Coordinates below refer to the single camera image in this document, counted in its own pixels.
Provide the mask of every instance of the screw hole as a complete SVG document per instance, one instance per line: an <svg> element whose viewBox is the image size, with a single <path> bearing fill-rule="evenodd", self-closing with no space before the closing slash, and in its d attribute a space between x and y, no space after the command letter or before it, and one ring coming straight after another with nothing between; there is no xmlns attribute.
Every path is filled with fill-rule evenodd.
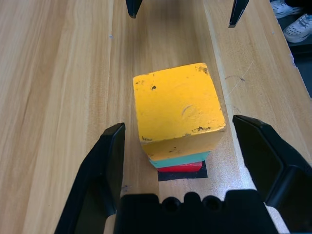
<svg viewBox="0 0 312 234"><path fill-rule="evenodd" d="M209 210L218 211L222 207L222 202L215 196L208 196L203 199L203 204Z"/></svg>
<svg viewBox="0 0 312 234"><path fill-rule="evenodd" d="M175 197L169 197L166 198L163 202L162 202L162 206L163 208L168 211L168 212L175 212L178 210L179 206L180 206L181 202L176 199Z"/></svg>

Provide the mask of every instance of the red block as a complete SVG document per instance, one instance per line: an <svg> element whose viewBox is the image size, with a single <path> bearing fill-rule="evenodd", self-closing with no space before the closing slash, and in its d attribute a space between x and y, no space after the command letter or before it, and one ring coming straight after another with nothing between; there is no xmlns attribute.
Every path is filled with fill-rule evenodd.
<svg viewBox="0 0 312 234"><path fill-rule="evenodd" d="M202 165L202 162L194 162L172 167L161 167L157 168L157 170L159 172L198 172Z"/></svg>

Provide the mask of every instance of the black plastic mount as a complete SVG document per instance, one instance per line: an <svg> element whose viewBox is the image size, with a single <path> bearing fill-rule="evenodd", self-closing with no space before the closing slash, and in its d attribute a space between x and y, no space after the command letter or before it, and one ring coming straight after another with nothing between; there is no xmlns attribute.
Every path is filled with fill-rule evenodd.
<svg viewBox="0 0 312 234"><path fill-rule="evenodd" d="M267 206L291 232L312 232L312 168L272 126L234 116L233 123L252 180Z"/></svg>
<svg viewBox="0 0 312 234"><path fill-rule="evenodd" d="M229 28L234 28L247 7L249 0L234 0ZM128 14L131 18L136 18L142 0L126 0Z"/></svg>
<svg viewBox="0 0 312 234"><path fill-rule="evenodd" d="M118 212L115 234L277 233L264 206L275 207L291 232L312 232L312 169L268 124L234 116L238 141L258 192L228 191L224 201L203 201L188 193L184 203L156 195L120 200L125 126L103 133L80 166L56 233L103 234L105 220Z"/></svg>
<svg viewBox="0 0 312 234"><path fill-rule="evenodd" d="M255 190L232 190L224 201L187 193L184 203L174 197L162 204L153 194L125 195L117 212L114 234L277 234Z"/></svg>
<svg viewBox="0 0 312 234"><path fill-rule="evenodd" d="M123 177L125 125L104 131L82 162L55 233L101 233L116 213Z"/></svg>

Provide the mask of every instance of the stacked blocks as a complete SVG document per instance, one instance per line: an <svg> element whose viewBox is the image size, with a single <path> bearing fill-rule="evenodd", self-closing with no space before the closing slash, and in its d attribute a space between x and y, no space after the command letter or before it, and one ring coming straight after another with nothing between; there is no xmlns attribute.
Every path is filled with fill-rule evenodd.
<svg viewBox="0 0 312 234"><path fill-rule="evenodd" d="M133 86L140 143L150 162L164 168L204 161L226 125L206 64L140 75Z"/></svg>

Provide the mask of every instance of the wooden surface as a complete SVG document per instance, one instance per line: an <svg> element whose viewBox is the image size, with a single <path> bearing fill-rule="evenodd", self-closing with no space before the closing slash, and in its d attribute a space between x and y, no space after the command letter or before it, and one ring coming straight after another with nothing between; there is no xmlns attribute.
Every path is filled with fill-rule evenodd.
<svg viewBox="0 0 312 234"><path fill-rule="evenodd" d="M311 100L269 1L250 0L229 29L232 3L145 0L133 20L124 0L0 1L0 233L53 233L79 165L117 122L127 128L122 194L222 199L253 187L233 114L271 124L312 163ZM139 145L132 78L196 62L208 65L226 136L207 179L158 183Z"/></svg>

